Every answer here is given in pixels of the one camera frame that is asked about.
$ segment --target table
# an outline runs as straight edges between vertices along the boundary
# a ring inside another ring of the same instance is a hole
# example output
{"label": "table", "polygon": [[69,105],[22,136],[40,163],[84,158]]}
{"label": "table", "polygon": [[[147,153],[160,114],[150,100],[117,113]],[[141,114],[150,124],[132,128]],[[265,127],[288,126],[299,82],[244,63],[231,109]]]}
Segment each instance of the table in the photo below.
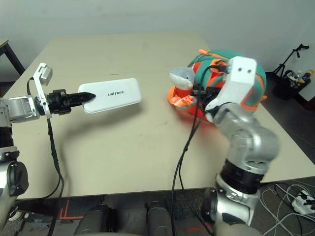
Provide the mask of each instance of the table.
{"label": "table", "polygon": [[[26,94],[26,83],[45,62],[53,68],[46,93],[54,89],[77,92],[82,83],[136,78],[142,102],[87,115],[76,107],[52,118],[56,148],[65,178],[63,196],[168,190],[187,141],[192,117],[179,114],[167,102],[168,72],[187,65],[199,48],[213,48],[192,32],[56,37],[33,61],[6,98]],[[264,182],[312,176],[315,166],[260,105],[254,116],[273,130],[281,142]],[[30,186],[20,198],[37,198],[56,186],[45,117],[13,125]],[[214,184],[228,149],[225,137],[203,123],[185,155],[185,188]]]}

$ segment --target white router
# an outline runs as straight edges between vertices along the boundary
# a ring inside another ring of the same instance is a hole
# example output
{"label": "white router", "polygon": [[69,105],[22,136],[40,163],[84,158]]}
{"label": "white router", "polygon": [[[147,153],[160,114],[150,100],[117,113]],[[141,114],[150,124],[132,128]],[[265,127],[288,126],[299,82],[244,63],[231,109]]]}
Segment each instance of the white router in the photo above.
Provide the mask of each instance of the white router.
{"label": "white router", "polygon": [[135,78],[82,84],[78,92],[90,92],[96,95],[91,101],[83,103],[87,114],[141,102],[140,88]]}

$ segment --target black cable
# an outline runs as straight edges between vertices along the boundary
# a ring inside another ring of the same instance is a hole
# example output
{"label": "black cable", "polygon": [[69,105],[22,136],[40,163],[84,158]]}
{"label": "black cable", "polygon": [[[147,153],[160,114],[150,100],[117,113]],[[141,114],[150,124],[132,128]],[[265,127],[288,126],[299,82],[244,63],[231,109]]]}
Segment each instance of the black cable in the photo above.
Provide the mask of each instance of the black cable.
{"label": "black cable", "polygon": [[[199,121],[199,123],[197,124],[195,130],[198,128],[199,124],[200,124],[201,120]],[[194,214],[195,217],[197,217],[197,219],[199,220],[199,222],[202,224],[202,226],[206,229],[206,231],[208,232],[209,235],[213,235],[213,232],[210,231],[210,229],[207,227],[205,221],[199,216],[199,214],[192,208],[192,205],[190,203],[190,200],[188,198],[188,196],[186,195],[185,193],[185,188],[184,188],[184,184],[183,184],[183,181],[182,181],[182,176],[181,176],[181,169],[182,169],[182,161],[180,163],[180,166],[179,166],[179,171],[178,171],[178,176],[179,176],[179,180],[180,180],[180,183],[181,183],[181,187],[182,187],[182,193],[183,193],[183,196],[185,197],[186,201],[187,201],[187,204],[191,210],[191,212]]]}
{"label": "black cable", "polygon": [[[34,80],[34,78],[31,77],[27,82],[27,94],[28,95],[31,95],[31,91],[30,91],[30,81],[31,80]],[[48,125],[48,135],[49,135],[49,139],[50,139],[51,155],[53,157],[54,166],[55,166],[55,169],[58,173],[59,179],[58,179],[58,183],[57,183],[56,188],[49,195],[47,195],[43,198],[39,198],[39,199],[45,199],[45,198],[49,198],[50,196],[52,196],[57,191],[57,189],[60,185],[60,182],[61,182],[61,190],[59,193],[59,197],[57,199],[55,215],[53,216],[53,219],[52,219],[52,222],[51,222],[48,234],[47,234],[47,236],[52,236],[53,232],[54,232],[55,224],[56,224],[58,211],[59,211],[60,204],[61,204],[61,197],[63,195],[64,179],[63,179],[63,176],[61,174],[60,167],[59,167],[59,161],[58,161],[58,155],[57,155],[56,146],[55,146],[53,128],[51,126],[51,122],[50,122],[49,118],[47,119],[47,125]]]}
{"label": "black cable", "polygon": [[[202,89],[202,83],[203,83],[203,80],[204,80],[204,77],[205,77],[205,74],[207,73],[207,71],[210,69],[210,68],[216,68],[218,69],[219,71],[225,71],[226,70],[226,66],[224,65],[209,65],[208,67],[206,67],[202,73],[202,76],[201,76],[201,81],[200,83],[198,84],[197,86],[197,90],[199,90],[199,93],[197,94],[197,103],[196,103],[196,111],[195,111],[195,114],[194,114],[194,118],[193,118],[193,123],[192,123],[192,128],[191,128],[191,131],[190,131],[190,134],[189,134],[189,138],[185,144],[185,147],[184,147],[184,150],[182,152],[182,155],[177,163],[177,166],[176,166],[176,169],[175,169],[175,173],[174,173],[174,177],[173,177],[173,183],[172,183],[172,196],[171,196],[171,225],[172,225],[172,233],[173,233],[173,236],[176,236],[176,232],[175,232],[175,226],[174,226],[174,189],[175,189],[175,181],[176,181],[176,176],[177,176],[177,172],[179,171],[179,168],[181,168],[181,165],[182,165],[182,161],[183,161],[183,158],[184,158],[184,155],[186,153],[186,151],[188,150],[188,146],[190,144],[190,141],[193,137],[193,135],[195,134],[197,128],[199,127],[199,124],[201,123],[202,119],[200,119],[200,122],[196,125],[196,121],[197,121],[197,114],[198,114],[198,109],[199,109],[199,103],[200,103],[200,96],[201,96],[201,89]],[[184,193],[184,185],[183,185],[183,182],[181,180],[181,176],[180,176],[180,181],[181,181],[181,186],[182,186],[182,191]],[[189,202],[189,199],[186,197],[185,193],[184,193],[184,196],[187,200],[187,203],[189,205],[189,208],[190,210],[195,214],[197,215],[197,218],[199,219],[200,223],[205,227],[205,229],[207,230],[207,232],[211,234],[211,232],[209,231],[208,227],[206,226],[206,224],[204,223],[204,221],[200,218],[200,216],[193,210],[193,208],[191,207],[191,204]]]}
{"label": "black cable", "polygon": [[[279,193],[277,192],[276,187],[277,187],[277,185],[275,184],[275,185],[274,185],[274,190],[275,190],[275,192],[276,192],[277,197],[281,200],[281,202],[285,203],[291,210],[295,211],[294,208],[293,208],[292,206],[290,206],[290,205],[284,200],[284,198],[281,198],[281,197],[280,197]],[[295,215],[295,216],[296,216],[297,221],[299,222],[301,235],[303,235],[303,227],[302,227],[302,223],[301,223],[301,221],[300,221],[300,218],[299,218],[298,215]]]}
{"label": "black cable", "polygon": [[56,224],[58,209],[60,208],[60,204],[61,204],[61,197],[63,195],[64,179],[63,179],[63,176],[61,174],[60,167],[59,167],[58,155],[57,155],[57,151],[56,151],[56,147],[55,147],[54,134],[53,134],[53,129],[51,126],[50,119],[47,119],[47,124],[48,124],[48,135],[50,138],[51,155],[52,155],[53,160],[54,160],[55,169],[56,169],[56,171],[59,175],[59,178],[61,180],[61,190],[60,190],[59,197],[57,199],[56,212],[55,212],[55,215],[53,216],[53,219],[51,221],[50,228],[49,228],[49,231],[47,234],[47,236],[52,236],[53,232],[54,232],[55,224]]}
{"label": "black cable", "polygon": [[28,95],[31,95],[31,90],[30,90],[30,81],[31,80],[34,80],[34,78],[30,77],[28,82],[27,82],[27,84],[26,84],[26,92],[27,92]]}

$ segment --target black bin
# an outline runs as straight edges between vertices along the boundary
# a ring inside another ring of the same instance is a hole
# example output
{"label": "black bin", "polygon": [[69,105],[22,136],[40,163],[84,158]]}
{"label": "black bin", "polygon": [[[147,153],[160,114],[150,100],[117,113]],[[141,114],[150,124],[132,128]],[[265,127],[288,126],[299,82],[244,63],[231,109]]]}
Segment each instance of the black bin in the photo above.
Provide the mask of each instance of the black bin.
{"label": "black bin", "polygon": [[278,98],[281,98],[283,100],[290,100],[310,82],[311,80],[308,79],[304,84],[302,84],[289,79],[287,76],[284,76],[274,87],[272,92]]}

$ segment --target tripod stand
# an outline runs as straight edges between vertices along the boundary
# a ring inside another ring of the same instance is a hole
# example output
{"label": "tripod stand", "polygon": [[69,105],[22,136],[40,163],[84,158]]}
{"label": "tripod stand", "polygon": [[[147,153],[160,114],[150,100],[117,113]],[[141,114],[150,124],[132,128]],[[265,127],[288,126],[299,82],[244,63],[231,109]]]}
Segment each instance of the tripod stand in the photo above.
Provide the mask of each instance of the tripod stand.
{"label": "tripod stand", "polygon": [[281,70],[280,78],[282,78],[282,75],[283,75],[283,73],[284,73],[285,63],[286,63],[286,61],[292,56],[292,54],[293,54],[294,52],[296,52],[296,53],[297,53],[297,58],[300,58],[299,51],[300,51],[301,49],[308,49],[308,48],[309,48],[309,46],[304,46],[303,44],[300,44],[300,46],[298,46],[296,49],[293,49],[293,50],[292,50],[292,52],[290,53],[290,55],[285,59],[284,63],[281,63],[281,64],[273,71],[273,73],[274,73],[274,74],[277,74],[277,73]]}

